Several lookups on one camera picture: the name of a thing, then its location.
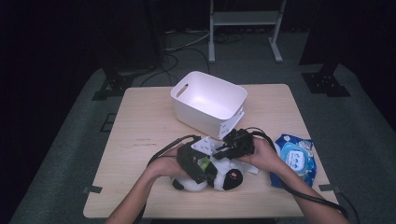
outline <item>hand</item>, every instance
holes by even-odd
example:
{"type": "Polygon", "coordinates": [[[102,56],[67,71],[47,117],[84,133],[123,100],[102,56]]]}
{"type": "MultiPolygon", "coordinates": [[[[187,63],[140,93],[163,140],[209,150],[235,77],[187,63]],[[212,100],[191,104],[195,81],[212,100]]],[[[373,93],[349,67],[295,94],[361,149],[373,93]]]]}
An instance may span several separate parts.
{"type": "Polygon", "coordinates": [[[238,159],[239,161],[247,162],[268,172],[275,172],[280,168],[280,166],[285,164],[266,140],[254,137],[253,142],[254,154],[241,157],[238,159]]]}
{"type": "Polygon", "coordinates": [[[158,177],[175,175],[189,177],[189,175],[187,175],[187,173],[180,167],[176,159],[177,150],[182,146],[183,144],[179,144],[168,150],[157,160],[153,161],[147,169],[153,170],[158,177]]]}

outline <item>white stuffed toy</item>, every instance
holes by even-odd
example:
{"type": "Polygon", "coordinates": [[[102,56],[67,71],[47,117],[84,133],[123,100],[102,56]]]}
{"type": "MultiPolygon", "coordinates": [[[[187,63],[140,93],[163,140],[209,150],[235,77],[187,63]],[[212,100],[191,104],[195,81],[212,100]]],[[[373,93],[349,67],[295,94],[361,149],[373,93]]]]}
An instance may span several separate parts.
{"type": "Polygon", "coordinates": [[[204,152],[208,155],[206,158],[198,160],[198,165],[205,171],[208,179],[201,184],[197,184],[194,180],[184,176],[172,177],[172,184],[175,189],[185,189],[188,191],[200,191],[207,185],[217,190],[235,189],[243,182],[243,173],[258,173],[258,169],[250,164],[229,160],[227,158],[217,160],[212,157],[212,150],[218,148],[219,143],[206,137],[196,144],[192,145],[192,149],[204,152]]]}

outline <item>cable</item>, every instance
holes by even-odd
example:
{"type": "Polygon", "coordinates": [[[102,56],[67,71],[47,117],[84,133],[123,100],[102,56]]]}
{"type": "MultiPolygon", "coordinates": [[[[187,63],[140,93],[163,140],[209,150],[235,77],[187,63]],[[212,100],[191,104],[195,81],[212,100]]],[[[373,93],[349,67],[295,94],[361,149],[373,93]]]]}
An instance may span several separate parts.
{"type": "Polygon", "coordinates": [[[253,135],[258,135],[258,136],[263,137],[263,138],[268,142],[268,144],[270,145],[270,147],[271,147],[274,151],[276,151],[274,142],[271,140],[270,137],[268,137],[268,135],[267,135],[263,130],[261,130],[260,128],[256,128],[256,127],[249,127],[249,128],[246,128],[245,130],[247,131],[247,130],[250,130],[250,129],[258,130],[258,132],[252,132],[252,134],[253,134],[253,135]]]}
{"type": "Polygon", "coordinates": [[[352,208],[353,213],[355,214],[355,218],[356,218],[356,222],[358,224],[361,223],[361,219],[359,218],[359,214],[358,211],[356,210],[355,206],[353,206],[352,202],[347,198],[347,196],[343,193],[343,191],[341,191],[340,188],[338,187],[334,187],[334,193],[339,194],[348,204],[349,206],[352,208]]]}
{"type": "Polygon", "coordinates": [[[339,204],[336,204],[336,203],[329,202],[329,201],[327,201],[325,199],[320,199],[320,198],[317,198],[317,197],[314,197],[314,196],[311,196],[311,195],[307,195],[307,194],[301,193],[301,192],[299,192],[297,190],[294,190],[291,187],[289,187],[285,182],[282,181],[282,179],[279,179],[279,181],[280,181],[280,184],[282,185],[283,189],[285,191],[287,191],[288,193],[290,193],[290,194],[292,194],[292,195],[294,195],[296,197],[299,197],[299,198],[302,198],[302,199],[306,199],[306,200],[308,200],[310,202],[313,202],[313,203],[320,203],[320,204],[335,208],[338,211],[340,211],[346,219],[349,218],[347,210],[343,206],[341,206],[339,204]]]}
{"type": "Polygon", "coordinates": [[[179,50],[175,50],[175,51],[173,51],[173,52],[181,51],[181,50],[193,50],[193,51],[199,52],[199,53],[204,57],[204,60],[205,60],[205,63],[206,63],[206,67],[207,67],[207,72],[208,72],[208,74],[210,75],[210,65],[209,65],[209,61],[207,60],[206,56],[205,56],[200,50],[198,50],[198,49],[179,49],[179,50]]]}
{"type": "Polygon", "coordinates": [[[241,37],[238,38],[236,35],[229,35],[229,34],[219,34],[215,36],[215,43],[216,44],[221,44],[221,45],[231,45],[234,44],[236,42],[242,41],[245,39],[245,36],[243,34],[240,34],[241,37]]]}
{"type": "Polygon", "coordinates": [[[160,151],[158,151],[157,153],[155,153],[151,159],[148,161],[148,166],[155,160],[157,160],[158,158],[160,158],[163,154],[165,154],[169,149],[171,149],[172,147],[174,147],[176,144],[180,143],[181,141],[187,139],[187,138],[197,138],[197,135],[194,134],[190,134],[190,135],[186,135],[184,137],[180,137],[177,140],[171,142],[170,144],[168,144],[166,147],[164,147],[163,149],[161,149],[160,151]]]}
{"type": "Polygon", "coordinates": [[[194,44],[196,44],[196,43],[198,43],[198,42],[204,40],[204,39],[207,38],[208,36],[209,36],[209,33],[207,33],[207,34],[204,35],[204,36],[199,37],[198,39],[195,39],[195,40],[191,41],[191,42],[188,43],[188,44],[185,44],[185,45],[182,45],[182,46],[179,46],[179,47],[176,47],[176,48],[172,48],[172,49],[165,49],[165,51],[175,51],[175,50],[178,50],[178,49],[186,48],[186,47],[188,47],[188,46],[194,45],[194,44]]]}
{"type": "Polygon", "coordinates": [[[175,77],[175,76],[172,76],[172,75],[169,74],[169,71],[172,70],[173,68],[175,68],[175,67],[177,66],[177,64],[178,64],[178,59],[177,59],[177,57],[175,57],[174,55],[171,55],[171,54],[166,54],[166,56],[169,56],[169,57],[174,58],[175,61],[176,61],[175,64],[172,65],[172,66],[171,66],[170,68],[168,68],[168,69],[163,69],[163,68],[162,68],[162,71],[161,71],[161,72],[156,73],[156,74],[153,74],[153,75],[147,77],[145,80],[143,80],[143,82],[139,85],[139,87],[143,87],[143,85],[144,85],[147,81],[149,81],[149,80],[152,79],[153,77],[156,77],[156,76],[158,76],[158,75],[160,75],[160,74],[163,74],[163,73],[166,73],[169,77],[175,78],[175,79],[177,80],[177,82],[178,82],[178,77],[175,77]]]}

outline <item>blue plastic bag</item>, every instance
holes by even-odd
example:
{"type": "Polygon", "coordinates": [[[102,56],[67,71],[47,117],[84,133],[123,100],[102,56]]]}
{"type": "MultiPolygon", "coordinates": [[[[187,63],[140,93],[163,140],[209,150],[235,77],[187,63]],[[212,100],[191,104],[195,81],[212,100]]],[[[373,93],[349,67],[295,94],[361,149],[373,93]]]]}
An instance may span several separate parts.
{"type": "MultiPolygon", "coordinates": [[[[282,161],[284,161],[304,182],[312,187],[317,174],[317,165],[312,146],[314,141],[311,139],[302,139],[290,134],[282,134],[276,141],[276,152],[282,161]]],[[[271,186],[282,188],[279,177],[270,173],[271,186]]]]}

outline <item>plush toy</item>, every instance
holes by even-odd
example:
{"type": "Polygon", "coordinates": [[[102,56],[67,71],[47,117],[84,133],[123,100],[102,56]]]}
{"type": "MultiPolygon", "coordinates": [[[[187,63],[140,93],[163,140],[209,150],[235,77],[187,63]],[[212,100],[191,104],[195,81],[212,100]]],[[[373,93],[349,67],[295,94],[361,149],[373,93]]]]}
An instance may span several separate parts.
{"type": "Polygon", "coordinates": [[[205,171],[208,179],[201,184],[184,176],[172,177],[175,189],[188,191],[200,191],[206,186],[217,190],[235,189],[243,182],[243,173],[258,173],[258,169],[241,161],[228,160],[227,158],[216,160],[213,157],[204,158],[199,161],[201,168],[205,171]]]}

